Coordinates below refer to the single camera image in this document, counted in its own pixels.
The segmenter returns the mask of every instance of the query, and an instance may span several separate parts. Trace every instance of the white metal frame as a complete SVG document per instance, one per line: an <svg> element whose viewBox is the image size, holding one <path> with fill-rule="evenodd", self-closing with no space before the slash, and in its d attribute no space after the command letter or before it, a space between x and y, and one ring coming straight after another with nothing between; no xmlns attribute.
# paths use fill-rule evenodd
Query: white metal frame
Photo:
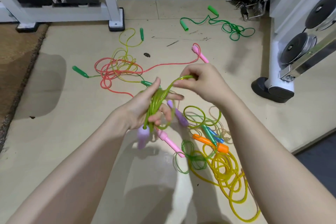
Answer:
<svg viewBox="0 0 336 224"><path fill-rule="evenodd" d="M124 27L123 10L116 0L97 6L23 7L17 0L0 0L0 22L19 22L19 28L34 28L38 22L109 21L110 30Z"/></svg>
<svg viewBox="0 0 336 224"><path fill-rule="evenodd" d="M288 42L305 28L305 20L319 0L276 0L276 7L272 7L270 16L273 17L271 25L271 45L269 60L269 77L265 86L280 87L294 92L294 81L287 82L280 79L279 55ZM284 17L284 11L290 11Z"/></svg>

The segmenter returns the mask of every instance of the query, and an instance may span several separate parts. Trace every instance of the jump rope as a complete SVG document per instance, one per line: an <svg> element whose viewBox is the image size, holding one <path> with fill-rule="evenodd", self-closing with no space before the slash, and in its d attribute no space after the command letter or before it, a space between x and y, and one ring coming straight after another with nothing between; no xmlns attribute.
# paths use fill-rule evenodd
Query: jump rope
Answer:
<svg viewBox="0 0 336 224"><path fill-rule="evenodd" d="M126 43L124 43L120 40L120 37L123 33L125 33L128 30L132 30L133 34L126 40ZM153 67L150 67L147 70L144 70L140 65L138 65L136 63L136 59L128 54L128 48L129 47L137 47L144 40L143 31L141 31L141 42L137 45L128 45L128 41L135 34L136 34L136 30L134 28L128 28L119 35L119 42L122 45L124 45L126 47L126 49L117 48L113 52L111 58L99 59L94 65L94 68L95 68L96 72L99 73L99 75L88 76L84 71L77 68L76 66L73 66L73 70L78 72L79 74L81 74L82 76L84 76L86 78L93 78L93 77L100 76L101 77L100 86L103 89L107 89L107 90L109 90L111 92L114 92L114 93L128 94L131 97L133 97L133 95L129 92L119 92L119 91L111 90L112 80L115 79L115 78L119 78L119 79L123 80L124 82L141 83L141 81L126 80L125 78L122 78L122 75L126 74L126 75L139 76L142 79L142 81L145 81L144 78L142 77L143 73L148 72L149 70L151 70L151 69L153 69L157 66L162 66L162 65L187 65L187 64L191 64L191 63L194 63L194 62L198 61L198 59L200 58L201 48L198 44L194 43L193 46L197 46L197 48L198 48L197 58L195 60L193 60L191 62L187 62L187 63L158 64L158 65L155 65ZM117 53L120 52L120 51L123 51L125 54L116 58ZM98 65L104 60L108 60L108 63L103 65L101 69L97 68ZM144 129L147 128L147 126L148 126L149 130L151 132L153 132L154 129L160 131L160 130L166 129L170 125L170 122L167 122L167 124L165 124L164 126L161 126L161 125L156 126L153 122L148 122L148 118L149 118L149 116L155 114L158 111L162 102L165 100L167 94L169 92L174 92L174 91L171 90L174 82L176 82L177 80L189 79L189 78L192 78L192 77L193 77L192 75L187 75L187 76L177 78L176 80L174 80L168 86L168 88L166 90L163 90L163 89L159 88L156 91L156 93L152 97L150 106L149 106L148 111L146 113L145 122L144 122L144 125L143 125ZM223 125L220 122L221 112L219 112L218 118L215 118L210 112L212 107L210 107L210 109L209 109L209 115L211 116L212 119L207 118L206 115L205 115L205 112L202 109L200 109L199 107L196 107L196 106L185 107L184 110L183 110L184 117L188 121L194 123L194 124L189 123L189 125L187 127L191 130L195 130L201 136L200 128L202 126L207 126L207 127L214 126L214 131L216 131L216 137L220 138L220 139L223 139L227 144L232 144L232 142L230 142L231 137L230 137L229 131L225 130L223 128ZM175 108L175 102L173 101L173 108L171 108L172 116L174 116L175 110L178 110L178 108L179 108L179 105L177 106L177 108ZM186 113L186 110L188 108L195 108L195 109L199 110L202 115L189 115L189 114ZM196 117L201 119L202 121L197 121L195 119ZM233 206L233 203L242 204L247 199L249 186L248 186L248 182L246 180L245 174L244 174L243 170L241 170L241 172L239 172L238 163L237 163L237 160L235 159L235 157L233 156L233 154L229 151L228 151L228 153L218 152L218 146L219 146L219 144L216 144L216 142L213 142L212 144L210 144L210 143L204 144L203 145L203 152L201 152L201 151L195 150L195 146L194 146L192 141L183 140L183 142L181 144L182 152L177 152L177 153L174 154L173 164L174 164L174 166L176 166L177 170L179 172L183 173L183 174L188 174L189 171L191 171L201 180L203 180L205 182L208 182L208 183L211 183L215 186L218 186L221 189L222 193L225 195L225 197L229 200L229 205L230 205L234 215L243 222L253 222L254 220L256 220L258 218L258 216L260 214L260 209L259 209L257 203L256 203L256 207L257 207L256 214L254 215L254 217L252 217L250 219L243 219L242 217L240 217L238 215L238 213L236 212L236 210L234 209L234 206ZM210 149L211 149L210 154L207 153L206 147L210 147ZM188 162L188 170L187 171L183 171L179 167L178 158L177 158L178 154L183 154L187 158L187 162ZM204 178L203 176L201 176L200 174L197 173L197 171L199 171L199 170L206 169L207 166L209 166L210 169L212 170L213 175L214 175L217 182L213 182L211 180L208 180L208 179ZM244 186L245 186L245 193L244 193L243 198L240 199L240 200L233 199L233 194L237 193L241 190L242 184L244 184Z"/></svg>

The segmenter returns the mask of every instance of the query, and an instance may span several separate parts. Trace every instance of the black rubber foot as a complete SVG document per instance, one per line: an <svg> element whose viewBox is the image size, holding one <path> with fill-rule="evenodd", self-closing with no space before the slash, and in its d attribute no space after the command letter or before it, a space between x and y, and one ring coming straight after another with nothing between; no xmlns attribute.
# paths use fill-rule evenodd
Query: black rubber foot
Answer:
<svg viewBox="0 0 336 224"><path fill-rule="evenodd" d="M113 21L109 21L108 23L108 30L111 32L118 32L118 31L124 31L125 30L125 12L124 12L124 8L119 7L120 10L122 10L122 18L120 18L120 21L122 21L122 25L121 23L117 23L117 22L113 22Z"/></svg>
<svg viewBox="0 0 336 224"><path fill-rule="evenodd" d="M277 103L286 103L294 96L294 92L280 87L272 87L268 90L268 88L265 86L267 79L268 78L266 77L259 77L254 82L252 82L251 88L255 94Z"/></svg>
<svg viewBox="0 0 336 224"><path fill-rule="evenodd" d="M25 24L19 24L15 30L19 33L34 33L39 28L39 23L30 23L31 27L27 27Z"/></svg>

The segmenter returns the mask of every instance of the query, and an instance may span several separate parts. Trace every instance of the pink jump rope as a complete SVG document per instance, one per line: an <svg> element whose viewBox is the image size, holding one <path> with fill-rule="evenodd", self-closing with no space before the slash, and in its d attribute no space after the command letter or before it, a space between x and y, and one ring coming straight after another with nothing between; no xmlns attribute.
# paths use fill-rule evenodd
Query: pink jump rope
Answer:
<svg viewBox="0 0 336 224"><path fill-rule="evenodd" d="M199 53L199 49L196 45L193 45L191 49L193 52L199 55L199 57L204 61L204 63L209 63L208 59L202 53ZM167 101L167 105L170 108L174 108L173 102L171 100ZM188 120L186 119L186 117L184 117L184 115L177 108L175 109L175 116L183 127L189 126ZM141 126L138 129L138 132L137 132L138 149L142 149L146 146L149 135L150 135L150 132L149 132L148 126L146 129L143 129L143 126ZM166 132L164 132L163 130L157 129L157 135L160 137L161 140L165 141L180 157L182 158L185 157L181 149L168 137Z"/></svg>

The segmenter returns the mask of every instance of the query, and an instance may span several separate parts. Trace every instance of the beige floor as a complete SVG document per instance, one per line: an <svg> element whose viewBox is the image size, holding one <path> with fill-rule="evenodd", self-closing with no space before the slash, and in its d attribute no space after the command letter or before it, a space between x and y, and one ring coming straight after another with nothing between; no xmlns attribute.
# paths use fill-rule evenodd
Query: beige floor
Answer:
<svg viewBox="0 0 336 224"><path fill-rule="evenodd" d="M195 58L191 46L197 42L233 90L288 150L296 150L336 127L335 55L296 80L293 99L277 104L258 97L250 88L260 76L261 63L267 60L262 57L269 44L269 35L262 32L269 26L265 20L243 22L239 11L225 1L131 0L119 1L119 5L125 8L126 27L137 31L144 28L145 41L130 49L138 64L148 68L191 61ZM233 42L219 26L208 24L189 24L190 30L184 32L179 18L204 18L208 5L214 6L221 18L256 28L255 35ZM95 61L111 56L121 46L118 35L110 33L105 22L59 23L49 28L0 155L0 224L114 108L129 99L101 89L99 78L86 79L71 69L77 65L93 75ZM167 47L176 40L179 42ZM162 66L144 77L153 81L160 76L164 88L183 67ZM143 86L115 80L113 89L136 94ZM210 107L191 92L178 92L185 95L181 107ZM168 129L177 144L182 140L179 132L176 125ZM135 132L129 131L93 223L240 223L218 188L174 170L173 152L164 142L150 143L139 151L135 141ZM236 155L233 146L230 150ZM249 197L236 209L243 218L251 218L255 205ZM255 223L266 221L260 216Z"/></svg>

